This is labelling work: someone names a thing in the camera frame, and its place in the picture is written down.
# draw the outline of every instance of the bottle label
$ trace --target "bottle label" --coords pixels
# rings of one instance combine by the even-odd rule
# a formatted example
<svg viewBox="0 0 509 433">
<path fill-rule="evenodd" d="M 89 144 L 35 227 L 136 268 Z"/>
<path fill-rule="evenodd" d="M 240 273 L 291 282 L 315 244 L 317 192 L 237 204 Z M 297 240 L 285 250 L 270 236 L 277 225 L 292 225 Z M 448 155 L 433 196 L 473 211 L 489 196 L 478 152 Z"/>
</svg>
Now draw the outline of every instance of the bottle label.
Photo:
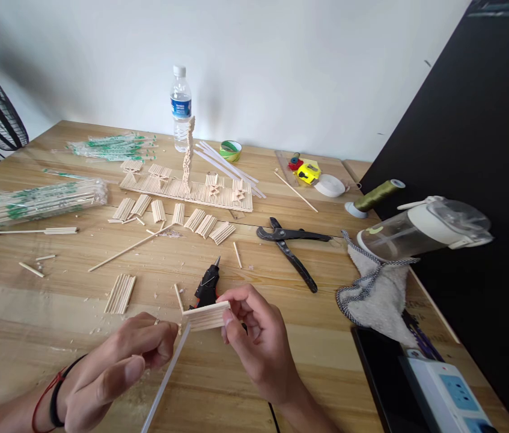
<svg viewBox="0 0 509 433">
<path fill-rule="evenodd" d="M 177 118 L 187 118 L 192 115 L 192 99 L 188 101 L 177 101 L 170 98 L 172 103 L 172 115 Z"/>
</svg>

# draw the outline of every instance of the plastic bottle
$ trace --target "plastic bottle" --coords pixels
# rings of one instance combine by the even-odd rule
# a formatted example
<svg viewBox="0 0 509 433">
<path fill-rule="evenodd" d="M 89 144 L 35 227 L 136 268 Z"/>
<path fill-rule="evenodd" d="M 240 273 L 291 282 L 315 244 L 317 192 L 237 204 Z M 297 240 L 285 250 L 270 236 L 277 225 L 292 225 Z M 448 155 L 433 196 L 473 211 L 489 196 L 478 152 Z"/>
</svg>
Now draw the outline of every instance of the plastic bottle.
<svg viewBox="0 0 509 433">
<path fill-rule="evenodd" d="M 170 88 L 172 117 L 174 118 L 174 147 L 179 152 L 188 148 L 186 137 L 192 117 L 192 93 L 186 81 L 186 67 L 174 65 L 174 82 Z"/>
</svg>

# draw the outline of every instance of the red string bracelet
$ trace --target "red string bracelet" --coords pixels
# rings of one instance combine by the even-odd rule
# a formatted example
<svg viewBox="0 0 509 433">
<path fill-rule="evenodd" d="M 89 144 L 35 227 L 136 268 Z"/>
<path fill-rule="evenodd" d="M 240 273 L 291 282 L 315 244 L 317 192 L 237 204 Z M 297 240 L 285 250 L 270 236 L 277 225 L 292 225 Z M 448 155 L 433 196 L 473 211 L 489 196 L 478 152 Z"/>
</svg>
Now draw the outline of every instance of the red string bracelet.
<svg viewBox="0 0 509 433">
<path fill-rule="evenodd" d="M 40 403 L 42 402 L 42 399 L 44 398 L 44 396 L 46 395 L 46 393 L 52 389 L 52 387 L 54 387 L 55 384 L 57 384 L 58 382 L 63 382 L 65 377 L 62 376 L 62 372 L 64 371 L 66 367 L 64 367 L 63 369 L 61 369 L 58 374 L 56 375 L 56 377 L 54 379 L 52 379 L 52 382 L 50 382 L 50 384 L 48 385 L 48 388 L 45 389 L 45 391 L 42 393 L 42 395 L 40 396 L 40 399 L 38 400 L 38 402 L 36 403 L 36 407 L 34 408 L 34 413 L 32 414 L 32 431 L 34 433 L 50 433 L 51 431 L 54 431 L 56 430 L 56 427 L 54 427 L 53 429 L 51 430 L 48 430 L 47 432 L 40 432 L 38 431 L 38 429 L 35 427 L 35 422 L 36 422 L 36 414 L 38 412 L 38 406 L 40 406 Z"/>
</svg>

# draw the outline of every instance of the green thread spool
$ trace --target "green thread spool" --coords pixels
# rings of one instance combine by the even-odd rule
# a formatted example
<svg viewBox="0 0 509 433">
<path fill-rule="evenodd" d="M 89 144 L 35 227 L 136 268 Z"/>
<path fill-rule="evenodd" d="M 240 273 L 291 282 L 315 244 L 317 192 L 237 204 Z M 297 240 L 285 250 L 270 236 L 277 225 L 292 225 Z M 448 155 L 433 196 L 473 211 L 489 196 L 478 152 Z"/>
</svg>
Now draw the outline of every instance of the green thread spool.
<svg viewBox="0 0 509 433">
<path fill-rule="evenodd" d="M 349 201 L 344 205 L 346 211 L 357 218 L 366 218 L 367 212 L 375 207 L 389 195 L 394 194 L 399 189 L 405 188 L 406 185 L 398 179 L 387 180 L 382 185 L 377 186 L 365 196 L 359 198 L 355 202 Z"/>
<path fill-rule="evenodd" d="M 240 159 L 242 145 L 237 141 L 226 140 L 220 143 L 220 155 L 228 162 L 237 162 Z"/>
</svg>

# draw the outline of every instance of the black wristband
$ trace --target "black wristband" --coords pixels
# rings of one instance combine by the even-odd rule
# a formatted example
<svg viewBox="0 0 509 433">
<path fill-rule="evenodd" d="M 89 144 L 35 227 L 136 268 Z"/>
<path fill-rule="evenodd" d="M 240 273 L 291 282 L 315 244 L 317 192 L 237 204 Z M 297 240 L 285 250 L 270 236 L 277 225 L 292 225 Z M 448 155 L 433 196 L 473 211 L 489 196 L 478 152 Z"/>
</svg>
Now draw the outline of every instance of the black wristband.
<svg viewBox="0 0 509 433">
<path fill-rule="evenodd" d="M 70 372 L 70 370 L 72 370 L 72 368 L 78 364 L 78 362 L 84 358 L 86 355 L 82 355 L 81 357 L 79 357 L 76 361 L 74 361 L 70 367 L 68 367 L 66 369 L 66 371 L 64 372 L 64 374 L 62 374 L 62 378 L 61 380 L 58 381 L 58 383 L 56 383 L 56 386 L 54 387 L 54 391 L 52 392 L 52 399 L 50 400 L 50 421 L 52 422 L 52 424 L 54 425 L 54 427 L 64 427 L 64 423 L 62 421 L 60 421 L 60 418 L 58 418 L 58 406 L 57 406 L 57 402 L 58 402 L 58 392 L 60 391 L 60 387 L 62 386 L 62 382 L 64 382 L 64 380 L 66 379 L 66 376 L 68 375 L 68 373 Z"/>
</svg>

